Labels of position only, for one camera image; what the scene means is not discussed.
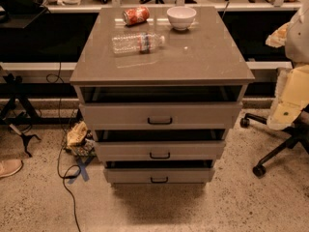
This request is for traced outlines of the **grey drawer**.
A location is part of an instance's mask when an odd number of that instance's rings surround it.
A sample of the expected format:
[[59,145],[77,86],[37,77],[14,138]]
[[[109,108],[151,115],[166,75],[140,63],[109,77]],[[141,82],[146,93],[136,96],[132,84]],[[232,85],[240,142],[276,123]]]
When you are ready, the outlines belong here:
[[79,105],[91,130],[229,129],[241,102],[85,103]]
[[222,140],[95,143],[101,161],[216,160],[221,157],[224,147]]
[[212,179],[213,168],[124,168],[104,169],[111,184],[177,184],[206,183]]

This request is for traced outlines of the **grey drawer cabinet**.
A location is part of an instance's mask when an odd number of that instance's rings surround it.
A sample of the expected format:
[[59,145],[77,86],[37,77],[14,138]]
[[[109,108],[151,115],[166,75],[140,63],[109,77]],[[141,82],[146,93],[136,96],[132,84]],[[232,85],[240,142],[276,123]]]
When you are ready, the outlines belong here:
[[[185,31],[172,28],[163,7],[151,8],[150,18],[133,27],[125,26],[122,12],[120,8],[99,12],[70,78],[79,105],[241,102],[254,76],[215,8],[198,8],[193,25]],[[113,37],[141,32],[162,35],[165,44],[144,54],[113,52]],[[120,143],[225,142],[230,129],[89,130],[95,143]],[[213,168],[219,159],[101,162],[104,169]]]

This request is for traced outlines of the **grey top drawer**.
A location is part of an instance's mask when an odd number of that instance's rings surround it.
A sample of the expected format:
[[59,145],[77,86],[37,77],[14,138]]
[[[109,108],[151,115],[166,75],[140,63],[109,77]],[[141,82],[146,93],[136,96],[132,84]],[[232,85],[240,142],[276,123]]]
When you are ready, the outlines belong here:
[[79,105],[91,130],[229,129],[241,102],[85,103]]

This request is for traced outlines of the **grey bottom drawer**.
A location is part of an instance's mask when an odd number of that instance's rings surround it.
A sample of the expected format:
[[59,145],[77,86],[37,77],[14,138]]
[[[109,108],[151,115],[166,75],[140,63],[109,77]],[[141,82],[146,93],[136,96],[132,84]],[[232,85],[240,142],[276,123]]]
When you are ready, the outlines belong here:
[[213,168],[124,168],[104,169],[111,184],[177,184],[206,183],[212,179]]

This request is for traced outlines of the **clear plastic water bottle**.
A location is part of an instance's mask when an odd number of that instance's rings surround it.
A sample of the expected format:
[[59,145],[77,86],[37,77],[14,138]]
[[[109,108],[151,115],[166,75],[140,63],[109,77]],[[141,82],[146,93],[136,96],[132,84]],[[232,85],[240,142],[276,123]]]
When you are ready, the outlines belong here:
[[115,54],[150,53],[164,44],[164,36],[148,32],[123,34],[112,38]]

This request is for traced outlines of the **blue tape cross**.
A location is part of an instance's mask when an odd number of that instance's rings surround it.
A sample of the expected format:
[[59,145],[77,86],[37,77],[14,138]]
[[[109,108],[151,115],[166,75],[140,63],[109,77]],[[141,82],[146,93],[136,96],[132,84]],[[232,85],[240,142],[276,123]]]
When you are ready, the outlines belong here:
[[76,159],[77,166],[79,169],[75,172],[72,179],[68,180],[69,184],[72,184],[78,176],[81,176],[84,182],[87,182],[90,180],[90,177],[88,175],[88,172],[86,170],[86,167],[93,161],[94,157],[78,157]]

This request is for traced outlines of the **white bowl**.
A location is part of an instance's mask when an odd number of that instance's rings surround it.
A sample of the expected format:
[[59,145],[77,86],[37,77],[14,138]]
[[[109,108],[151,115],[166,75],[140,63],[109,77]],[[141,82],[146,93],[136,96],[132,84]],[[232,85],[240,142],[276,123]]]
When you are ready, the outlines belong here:
[[187,29],[194,21],[197,12],[190,7],[176,6],[167,10],[167,17],[176,30]]

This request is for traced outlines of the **crushed orange soda can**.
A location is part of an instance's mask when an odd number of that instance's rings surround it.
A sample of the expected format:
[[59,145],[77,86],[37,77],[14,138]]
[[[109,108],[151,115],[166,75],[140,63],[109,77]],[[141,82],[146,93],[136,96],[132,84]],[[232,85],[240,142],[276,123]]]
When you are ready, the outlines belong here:
[[145,6],[139,6],[136,8],[125,9],[123,12],[124,22],[126,26],[132,26],[135,24],[146,22],[150,17],[150,11]]

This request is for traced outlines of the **black tripod stand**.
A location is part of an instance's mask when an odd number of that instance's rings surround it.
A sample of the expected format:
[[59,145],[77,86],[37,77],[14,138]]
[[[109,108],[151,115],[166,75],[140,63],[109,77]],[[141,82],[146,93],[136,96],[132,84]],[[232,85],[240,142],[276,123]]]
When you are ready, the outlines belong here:
[[81,112],[77,110],[70,117],[61,116],[61,104],[58,103],[58,114],[55,117],[43,117],[39,109],[36,109],[29,101],[29,89],[24,85],[20,75],[13,75],[11,72],[0,67],[1,77],[5,81],[9,93],[9,99],[0,112],[2,125],[6,125],[15,132],[22,140],[24,154],[31,158],[28,150],[32,138],[40,140],[36,134],[26,134],[18,128],[19,125],[73,125],[81,119]]

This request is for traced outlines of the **tan shoe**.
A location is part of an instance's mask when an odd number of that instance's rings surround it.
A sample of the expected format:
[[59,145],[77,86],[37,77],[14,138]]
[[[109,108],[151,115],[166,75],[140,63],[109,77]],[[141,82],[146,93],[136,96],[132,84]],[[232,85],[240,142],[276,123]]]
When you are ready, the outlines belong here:
[[0,161],[0,178],[10,177],[17,173],[23,166],[21,159],[7,159]]

